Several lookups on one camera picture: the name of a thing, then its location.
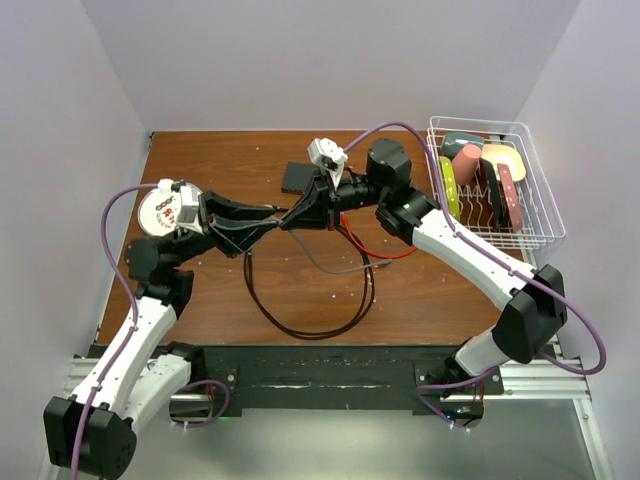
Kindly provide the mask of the black network switch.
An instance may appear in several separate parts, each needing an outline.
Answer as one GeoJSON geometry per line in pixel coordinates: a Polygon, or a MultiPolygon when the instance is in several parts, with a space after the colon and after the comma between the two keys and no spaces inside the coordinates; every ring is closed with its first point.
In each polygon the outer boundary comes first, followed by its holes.
{"type": "Polygon", "coordinates": [[[317,167],[312,163],[288,162],[281,181],[281,192],[303,194],[317,171],[317,167]]]}

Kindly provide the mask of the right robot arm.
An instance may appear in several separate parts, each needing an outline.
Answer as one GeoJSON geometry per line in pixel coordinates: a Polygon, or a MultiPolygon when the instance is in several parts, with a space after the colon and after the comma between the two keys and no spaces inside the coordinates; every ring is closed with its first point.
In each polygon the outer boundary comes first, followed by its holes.
{"type": "Polygon", "coordinates": [[[387,233],[448,264],[500,309],[493,327],[466,340],[447,360],[444,379],[452,390],[469,392],[481,374],[509,360],[529,363],[565,324],[561,273],[517,260],[445,215],[412,184],[412,163],[399,142],[374,141],[365,173],[350,177],[343,175],[347,155],[334,141],[316,138],[307,152],[317,172],[285,214],[282,229],[329,229],[338,226],[341,213],[374,206],[387,233]]]}

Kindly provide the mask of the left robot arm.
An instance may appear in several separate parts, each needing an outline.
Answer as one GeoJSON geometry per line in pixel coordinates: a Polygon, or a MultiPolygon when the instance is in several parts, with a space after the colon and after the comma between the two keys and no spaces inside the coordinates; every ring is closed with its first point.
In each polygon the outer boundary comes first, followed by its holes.
{"type": "Polygon", "coordinates": [[[194,274],[186,261],[218,249],[234,258],[278,227],[274,205],[247,205],[184,181],[143,184],[145,222],[168,216],[165,233],[146,235],[125,249],[128,272],[116,276],[130,309],[90,373],[67,397],[54,396],[43,419],[52,464],[79,474],[118,479],[130,465],[140,432],[180,390],[209,384],[201,348],[173,344],[152,356],[190,301],[194,274]]]}

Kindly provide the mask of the white patterned plate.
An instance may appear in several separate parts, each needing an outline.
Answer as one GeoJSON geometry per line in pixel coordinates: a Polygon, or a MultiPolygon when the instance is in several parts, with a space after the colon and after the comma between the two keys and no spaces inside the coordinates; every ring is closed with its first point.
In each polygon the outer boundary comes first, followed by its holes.
{"type": "Polygon", "coordinates": [[[161,183],[162,187],[151,189],[143,197],[137,211],[138,225],[149,236],[164,236],[175,231],[183,203],[193,203],[202,193],[189,182],[175,189],[168,185],[167,179],[161,183]]]}

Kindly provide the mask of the yellow-green plate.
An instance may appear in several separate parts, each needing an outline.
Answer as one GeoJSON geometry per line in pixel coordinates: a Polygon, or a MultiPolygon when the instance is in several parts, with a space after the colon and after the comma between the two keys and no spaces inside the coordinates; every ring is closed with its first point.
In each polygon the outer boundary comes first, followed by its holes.
{"type": "Polygon", "coordinates": [[[439,157],[439,163],[444,184],[446,204],[449,214],[456,220],[460,220],[460,204],[458,195],[458,185],[455,179],[452,161],[445,157],[439,157]]]}

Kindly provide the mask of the dark teal bowl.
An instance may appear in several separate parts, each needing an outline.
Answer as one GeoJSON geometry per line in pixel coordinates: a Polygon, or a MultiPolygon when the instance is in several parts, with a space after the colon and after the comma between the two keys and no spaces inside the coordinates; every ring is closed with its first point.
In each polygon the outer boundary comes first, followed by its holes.
{"type": "Polygon", "coordinates": [[[466,132],[448,132],[440,145],[440,152],[443,156],[453,159],[459,151],[466,145],[475,145],[483,148],[485,139],[481,136],[466,132]]]}

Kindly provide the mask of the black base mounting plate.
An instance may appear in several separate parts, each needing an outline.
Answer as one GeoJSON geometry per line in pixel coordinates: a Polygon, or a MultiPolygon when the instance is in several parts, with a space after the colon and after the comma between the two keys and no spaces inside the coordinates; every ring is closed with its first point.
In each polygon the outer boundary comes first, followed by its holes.
{"type": "Polygon", "coordinates": [[[440,383],[451,346],[430,345],[226,345],[204,349],[213,387],[176,394],[175,420],[202,421],[248,409],[399,410],[427,415],[428,400],[459,422],[474,426],[484,406],[504,393],[499,372],[480,385],[451,393],[424,389],[440,383]]]}

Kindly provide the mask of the pink cup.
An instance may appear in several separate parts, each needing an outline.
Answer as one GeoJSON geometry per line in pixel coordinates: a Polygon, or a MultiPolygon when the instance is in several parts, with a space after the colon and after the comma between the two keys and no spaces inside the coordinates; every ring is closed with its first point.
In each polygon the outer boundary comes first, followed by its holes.
{"type": "Polygon", "coordinates": [[[479,166],[482,149],[475,144],[463,146],[452,160],[452,168],[458,185],[468,185],[479,166]]]}

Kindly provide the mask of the red dotted plate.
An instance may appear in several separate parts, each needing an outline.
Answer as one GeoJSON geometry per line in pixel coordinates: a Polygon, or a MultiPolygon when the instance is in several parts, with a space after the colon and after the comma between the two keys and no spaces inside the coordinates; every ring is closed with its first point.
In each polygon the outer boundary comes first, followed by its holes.
{"type": "Polygon", "coordinates": [[[500,182],[504,191],[504,197],[506,200],[511,228],[514,233],[519,233],[524,226],[524,220],[520,209],[516,187],[508,165],[504,163],[498,163],[497,167],[500,176],[500,182]]]}

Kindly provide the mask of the cream square plate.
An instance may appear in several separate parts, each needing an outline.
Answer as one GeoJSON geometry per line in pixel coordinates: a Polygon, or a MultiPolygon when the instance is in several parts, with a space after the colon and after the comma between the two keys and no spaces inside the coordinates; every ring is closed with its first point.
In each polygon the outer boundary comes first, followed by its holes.
{"type": "Polygon", "coordinates": [[[482,148],[482,158],[493,165],[498,180],[501,180],[499,164],[509,168],[514,182],[520,182],[526,177],[527,171],[520,153],[509,145],[485,143],[482,148]]]}

